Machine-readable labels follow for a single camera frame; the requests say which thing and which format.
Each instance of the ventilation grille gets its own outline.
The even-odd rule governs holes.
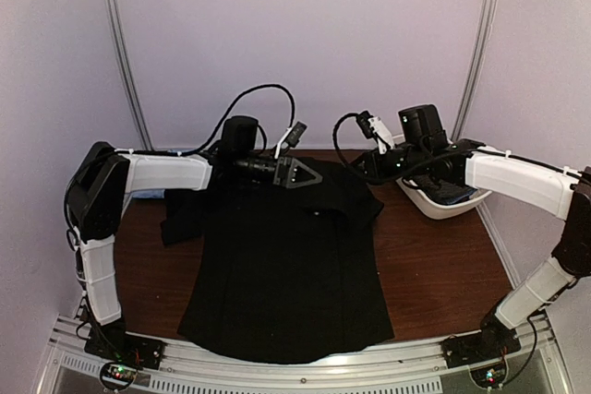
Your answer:
[[[87,360],[84,357],[77,355],[66,354],[62,366],[68,369],[73,369],[79,373],[88,374],[89,376],[98,376],[99,370],[101,369],[96,363],[91,360]]]
[[[294,390],[258,390],[245,391],[240,388],[205,388],[202,384],[178,381],[173,379],[153,377],[150,383],[151,391],[162,394],[284,394]],[[297,392],[312,391],[326,394],[442,394],[439,377],[431,377],[412,382],[395,383],[374,389],[298,389]]]

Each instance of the black t-shirt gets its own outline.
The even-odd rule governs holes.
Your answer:
[[[204,235],[178,332],[221,355],[302,364],[393,337],[371,223],[383,204],[340,164],[303,159],[321,184],[166,193],[166,244]]]

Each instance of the white wall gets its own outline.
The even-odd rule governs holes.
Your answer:
[[[465,136],[557,165],[591,165],[591,0],[499,0]],[[488,207],[521,278],[563,224],[507,197]],[[549,309],[577,393],[591,383],[591,281]]]
[[[30,392],[78,302],[62,200],[90,144],[139,144],[103,0],[0,0],[0,391]]]
[[[344,113],[370,108],[398,130],[397,111],[439,105],[452,128],[482,0],[118,0],[139,99],[160,147],[200,144],[242,90],[279,82],[308,124],[301,147],[329,148]],[[280,91],[238,111],[276,140]],[[364,145],[354,124],[343,146]]]

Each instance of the dark fabric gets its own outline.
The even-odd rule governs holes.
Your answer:
[[[340,164],[303,161],[321,184],[166,193],[163,240],[205,238],[179,334],[222,355],[276,364],[393,337],[371,227],[383,205]]]

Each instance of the brown wood surface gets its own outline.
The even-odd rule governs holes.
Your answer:
[[[298,154],[335,159],[332,151]],[[385,204],[374,242],[395,339],[477,329],[511,285],[476,211],[432,221],[398,185],[372,190]],[[162,200],[135,200],[130,205],[116,236],[117,288],[130,331],[178,339],[176,329],[199,272],[202,243],[164,248],[164,218]]]

